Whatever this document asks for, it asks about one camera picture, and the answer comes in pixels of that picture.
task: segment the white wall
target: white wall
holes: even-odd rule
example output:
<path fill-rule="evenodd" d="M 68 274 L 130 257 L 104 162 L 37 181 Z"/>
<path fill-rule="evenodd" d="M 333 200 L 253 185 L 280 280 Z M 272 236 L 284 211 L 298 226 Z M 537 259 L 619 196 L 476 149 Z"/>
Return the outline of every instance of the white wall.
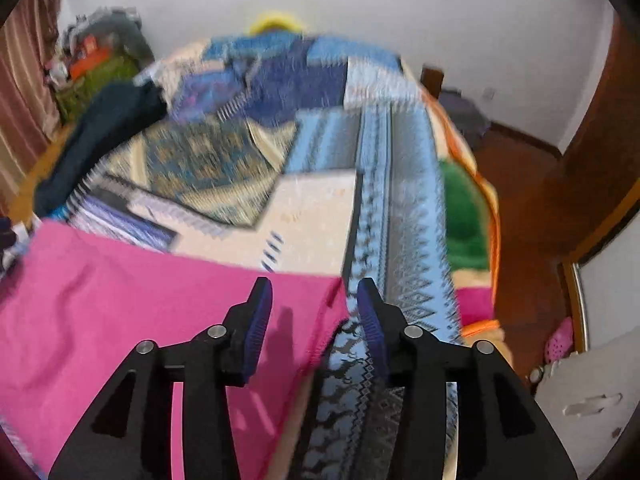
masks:
<path fill-rule="evenodd" d="M 587 335 L 598 348 L 640 326 L 640 214 L 580 268 Z"/>
<path fill-rule="evenodd" d="M 201 37 L 247 29 L 265 10 L 292 12 L 311 31 L 345 34 L 398 51 L 494 120 L 558 144 L 588 82 L 606 0 L 66 0 L 67 12 L 135 6 L 156 56 Z M 485 88 L 496 89 L 482 102 Z"/>

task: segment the brown curtain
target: brown curtain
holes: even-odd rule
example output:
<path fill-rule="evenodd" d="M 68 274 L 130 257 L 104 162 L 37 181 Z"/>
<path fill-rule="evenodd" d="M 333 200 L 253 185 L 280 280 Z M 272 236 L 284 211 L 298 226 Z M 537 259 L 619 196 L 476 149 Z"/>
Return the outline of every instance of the brown curtain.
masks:
<path fill-rule="evenodd" d="M 43 66 L 58 38 L 60 0 L 20 0 L 0 28 L 0 210 L 60 123 Z"/>

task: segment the metal screw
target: metal screw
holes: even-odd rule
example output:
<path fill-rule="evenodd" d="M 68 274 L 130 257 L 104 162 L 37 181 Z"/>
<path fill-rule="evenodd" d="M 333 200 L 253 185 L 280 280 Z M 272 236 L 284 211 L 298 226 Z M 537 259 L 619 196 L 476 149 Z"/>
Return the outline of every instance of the metal screw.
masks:
<path fill-rule="evenodd" d="M 529 374 L 531 384 L 538 384 L 545 375 L 545 369 L 542 366 L 536 366 Z"/>
<path fill-rule="evenodd" d="M 153 341 L 149 341 L 149 339 L 146 339 L 144 341 L 140 341 L 136 345 L 136 352 L 138 352 L 139 354 L 148 354 L 153 349 L 154 349 L 154 342 Z"/>
<path fill-rule="evenodd" d="M 476 345 L 476 348 L 478 348 L 478 351 L 481 354 L 492 354 L 494 352 L 495 346 L 492 345 L 491 343 L 489 343 L 488 341 L 486 341 L 485 339 L 482 339 L 480 341 L 478 341 L 478 344 Z"/>
<path fill-rule="evenodd" d="M 418 339 L 424 331 L 417 325 L 409 325 L 404 328 L 404 335 L 411 339 Z"/>
<path fill-rule="evenodd" d="M 213 339 L 218 339 L 226 334 L 226 328 L 223 325 L 210 326 L 207 330 L 207 335 Z"/>

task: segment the pink item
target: pink item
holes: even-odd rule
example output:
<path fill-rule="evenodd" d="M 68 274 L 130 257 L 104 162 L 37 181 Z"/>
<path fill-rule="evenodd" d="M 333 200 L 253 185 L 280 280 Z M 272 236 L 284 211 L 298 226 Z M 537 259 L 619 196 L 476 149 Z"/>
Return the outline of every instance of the pink item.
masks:
<path fill-rule="evenodd" d="M 222 322 L 264 275 L 45 221 L 20 266 L 0 283 L 0 410 L 48 472 L 84 410 L 136 343 L 190 340 Z M 348 314 L 340 278 L 268 278 L 273 307 L 257 373 L 247 387 L 228 389 L 243 480 L 260 478 L 302 375 L 318 365 Z M 174 429 L 180 428 L 181 411 L 173 410 Z M 177 480 L 184 478 L 179 443 L 174 431 Z"/>
<path fill-rule="evenodd" d="M 574 344 L 574 322 L 571 317 L 565 317 L 558 330 L 549 338 L 545 345 L 545 361 L 552 363 L 559 361 Z"/>
<path fill-rule="evenodd" d="M 468 286 L 456 290 L 462 326 L 493 319 L 494 300 L 490 286 Z"/>

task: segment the green cushion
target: green cushion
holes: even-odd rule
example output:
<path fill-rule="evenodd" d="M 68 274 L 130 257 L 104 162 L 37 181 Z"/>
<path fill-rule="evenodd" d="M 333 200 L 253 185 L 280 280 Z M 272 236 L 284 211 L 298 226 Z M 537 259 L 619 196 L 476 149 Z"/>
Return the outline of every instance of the green cushion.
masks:
<path fill-rule="evenodd" d="M 441 160 L 447 215 L 447 257 L 451 270 L 489 270 L 488 206 L 468 173 Z"/>

